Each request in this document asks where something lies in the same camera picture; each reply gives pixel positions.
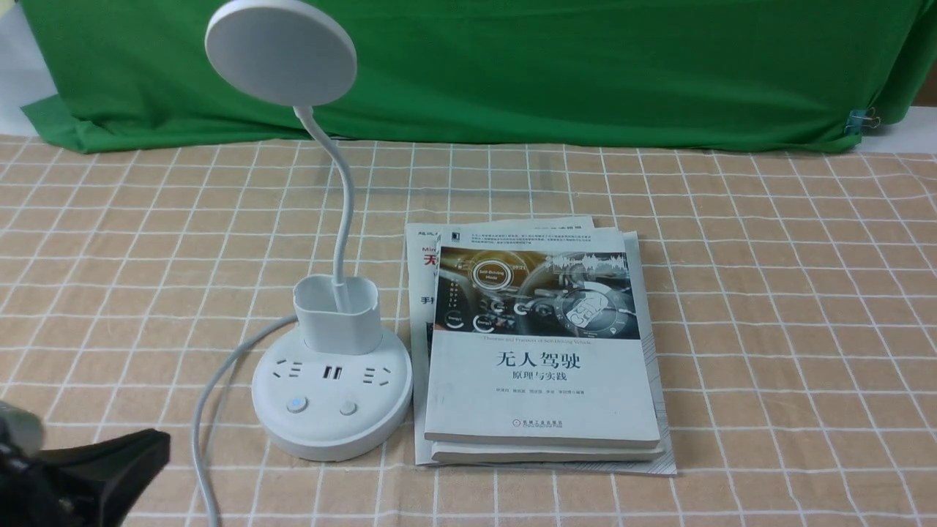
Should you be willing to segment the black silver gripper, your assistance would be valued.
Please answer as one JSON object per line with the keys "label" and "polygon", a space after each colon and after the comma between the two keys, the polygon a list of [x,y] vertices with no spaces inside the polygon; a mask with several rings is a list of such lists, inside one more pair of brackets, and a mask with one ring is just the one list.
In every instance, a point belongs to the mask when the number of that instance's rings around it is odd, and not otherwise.
{"label": "black silver gripper", "polygon": [[[45,428],[30,411],[1,403],[2,525],[28,526],[32,458]],[[147,428],[89,446],[43,450],[34,461],[34,526],[121,526],[168,465],[171,435]]]}

